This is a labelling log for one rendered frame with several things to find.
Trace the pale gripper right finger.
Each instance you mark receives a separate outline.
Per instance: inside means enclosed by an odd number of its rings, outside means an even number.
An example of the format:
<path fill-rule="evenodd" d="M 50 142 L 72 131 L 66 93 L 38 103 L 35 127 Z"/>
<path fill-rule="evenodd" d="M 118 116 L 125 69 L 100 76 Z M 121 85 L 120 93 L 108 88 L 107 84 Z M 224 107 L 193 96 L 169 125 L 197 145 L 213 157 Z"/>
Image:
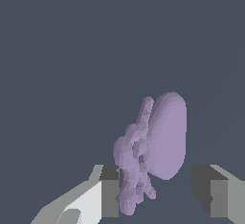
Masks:
<path fill-rule="evenodd" d="M 245 224 L 245 181 L 219 165 L 190 167 L 190 188 L 210 217 L 227 217 Z"/>

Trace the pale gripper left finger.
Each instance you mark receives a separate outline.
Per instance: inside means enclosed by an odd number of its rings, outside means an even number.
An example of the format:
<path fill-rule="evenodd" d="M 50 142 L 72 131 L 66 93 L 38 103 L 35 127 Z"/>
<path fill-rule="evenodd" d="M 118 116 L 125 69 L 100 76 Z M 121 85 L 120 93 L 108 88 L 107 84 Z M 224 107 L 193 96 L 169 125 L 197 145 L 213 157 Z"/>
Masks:
<path fill-rule="evenodd" d="M 99 224 L 119 216 L 120 169 L 94 165 L 87 181 L 43 207 L 31 224 Z"/>

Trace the lumpy purple figurine with disc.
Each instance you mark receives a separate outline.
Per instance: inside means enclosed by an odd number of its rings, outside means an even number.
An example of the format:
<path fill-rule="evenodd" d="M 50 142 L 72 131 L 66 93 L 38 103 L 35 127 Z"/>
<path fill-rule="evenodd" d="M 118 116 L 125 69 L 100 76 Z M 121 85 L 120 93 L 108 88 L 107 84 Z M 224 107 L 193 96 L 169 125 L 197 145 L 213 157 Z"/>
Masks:
<path fill-rule="evenodd" d="M 113 156 L 123 174 L 120 211 L 135 212 L 145 197 L 154 199 L 151 176 L 171 179 L 186 156 L 187 106 L 175 92 L 154 100 L 145 97 L 135 123 L 114 143 Z"/>

